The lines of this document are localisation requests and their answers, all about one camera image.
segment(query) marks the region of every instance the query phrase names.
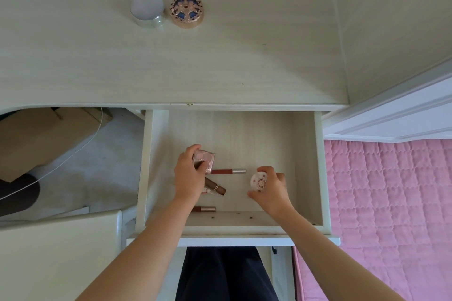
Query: quilted bedspread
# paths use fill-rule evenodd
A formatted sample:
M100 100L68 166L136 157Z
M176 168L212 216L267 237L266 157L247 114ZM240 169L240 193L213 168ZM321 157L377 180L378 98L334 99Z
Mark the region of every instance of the quilted bedspread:
M325 154L341 248L408 301L452 300L452 140L325 141ZM298 300L327 300L297 258Z

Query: round compact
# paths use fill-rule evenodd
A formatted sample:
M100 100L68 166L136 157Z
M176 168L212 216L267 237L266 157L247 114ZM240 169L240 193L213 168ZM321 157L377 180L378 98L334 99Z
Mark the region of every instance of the round compact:
M204 6L200 0L173 0L169 7L173 23L181 28L194 28L204 19Z
M264 171L259 171L253 175L251 178L251 188L261 192L265 185L267 184L267 173Z

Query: dark pants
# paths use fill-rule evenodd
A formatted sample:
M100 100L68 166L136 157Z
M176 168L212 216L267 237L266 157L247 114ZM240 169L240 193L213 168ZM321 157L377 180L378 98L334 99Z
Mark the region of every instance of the dark pants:
M175 301L278 301L256 247L189 247Z

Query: drawer front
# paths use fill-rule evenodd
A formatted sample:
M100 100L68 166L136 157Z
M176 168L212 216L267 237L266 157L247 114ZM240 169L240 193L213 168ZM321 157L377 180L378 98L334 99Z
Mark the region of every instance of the drawer front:
M286 175L298 212L331 236L320 112L148 110L141 162L136 233L174 196L173 169L191 144L216 153L215 169L246 174L212 175L224 196L202 195L197 205L215 213L190 214L179 246L291 246L290 238L247 197L259 166Z

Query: decorative compact lid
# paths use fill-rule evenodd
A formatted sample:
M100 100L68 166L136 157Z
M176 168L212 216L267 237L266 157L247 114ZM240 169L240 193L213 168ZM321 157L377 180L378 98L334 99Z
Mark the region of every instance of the decorative compact lid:
M201 0L173 0L169 12L174 24L184 29L194 28L204 19Z

